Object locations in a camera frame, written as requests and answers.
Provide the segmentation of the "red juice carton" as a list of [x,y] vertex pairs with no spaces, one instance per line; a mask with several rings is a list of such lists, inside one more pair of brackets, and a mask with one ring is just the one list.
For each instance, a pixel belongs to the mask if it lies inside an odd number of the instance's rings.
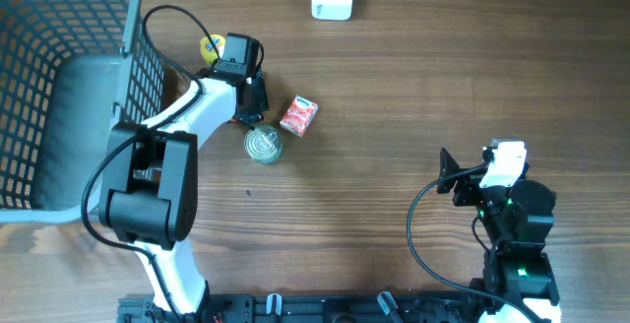
[[280,125],[284,130],[303,137],[318,109],[317,103],[296,96],[281,119]]

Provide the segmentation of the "silver tin can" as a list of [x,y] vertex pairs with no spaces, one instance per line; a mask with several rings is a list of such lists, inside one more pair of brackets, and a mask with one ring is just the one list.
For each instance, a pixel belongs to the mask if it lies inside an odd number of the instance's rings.
[[259,125],[248,131],[244,147],[249,157],[258,163],[275,162],[284,150],[281,133],[270,125]]

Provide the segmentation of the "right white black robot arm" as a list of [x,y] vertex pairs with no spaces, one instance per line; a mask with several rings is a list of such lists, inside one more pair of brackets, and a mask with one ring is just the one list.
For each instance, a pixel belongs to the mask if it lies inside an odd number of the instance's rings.
[[458,165],[440,151],[439,194],[453,194],[457,207],[472,206],[491,246],[483,254],[480,278],[469,288],[501,297],[497,301],[467,294],[461,317],[478,322],[525,322],[525,307],[539,319],[558,322],[560,297],[543,249],[554,224],[556,193],[527,179],[529,165],[522,141],[494,140],[482,152],[485,167]]

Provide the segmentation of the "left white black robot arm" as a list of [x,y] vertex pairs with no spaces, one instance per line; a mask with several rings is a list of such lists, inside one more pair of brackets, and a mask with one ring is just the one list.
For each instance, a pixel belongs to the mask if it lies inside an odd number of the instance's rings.
[[104,244],[142,261],[154,295],[141,310],[161,322],[212,322],[210,289],[189,233],[198,208],[198,151],[223,124],[254,129],[268,110],[264,47],[229,33],[208,70],[157,116],[120,122],[92,178],[101,181],[98,220],[113,230]]

